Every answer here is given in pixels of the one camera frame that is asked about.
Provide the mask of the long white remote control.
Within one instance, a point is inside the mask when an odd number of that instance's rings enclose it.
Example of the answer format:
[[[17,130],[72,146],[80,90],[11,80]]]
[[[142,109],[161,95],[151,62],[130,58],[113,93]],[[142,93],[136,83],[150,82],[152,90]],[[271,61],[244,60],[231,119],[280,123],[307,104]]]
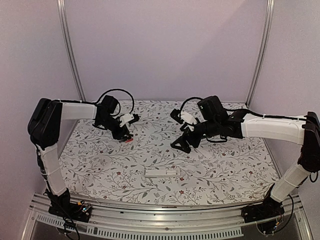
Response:
[[[150,168],[144,171],[144,177],[146,178],[171,178],[178,176],[180,176],[179,169]]]

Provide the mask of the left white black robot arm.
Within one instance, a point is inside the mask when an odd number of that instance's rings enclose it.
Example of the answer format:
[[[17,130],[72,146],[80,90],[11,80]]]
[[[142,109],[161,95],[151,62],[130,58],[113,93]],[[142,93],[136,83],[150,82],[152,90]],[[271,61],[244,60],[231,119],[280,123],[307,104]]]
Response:
[[[94,127],[109,130],[113,139],[125,142],[132,138],[127,124],[138,121],[139,116],[132,112],[114,116],[117,105],[118,101],[109,95],[100,103],[48,98],[39,100],[28,123],[27,132],[39,156],[39,167],[47,188],[54,196],[59,197],[67,191],[58,157],[61,122],[93,120]]]

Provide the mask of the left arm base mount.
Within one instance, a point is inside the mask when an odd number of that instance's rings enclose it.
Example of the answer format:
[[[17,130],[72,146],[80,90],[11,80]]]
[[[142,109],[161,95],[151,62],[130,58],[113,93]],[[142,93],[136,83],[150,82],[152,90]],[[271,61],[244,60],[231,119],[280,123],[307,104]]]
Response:
[[[81,200],[78,203],[71,202],[71,195],[67,188],[61,195],[53,194],[49,189],[45,190],[50,199],[48,212],[63,218],[88,223],[92,213],[92,205]]]

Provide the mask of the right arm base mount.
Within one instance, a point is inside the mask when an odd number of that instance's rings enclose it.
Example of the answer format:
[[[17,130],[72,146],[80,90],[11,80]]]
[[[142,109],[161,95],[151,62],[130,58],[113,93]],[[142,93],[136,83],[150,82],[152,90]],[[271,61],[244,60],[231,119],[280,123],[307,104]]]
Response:
[[[270,196],[267,196],[262,203],[249,204],[241,209],[241,216],[245,223],[273,218],[284,213],[282,202],[277,202]]]

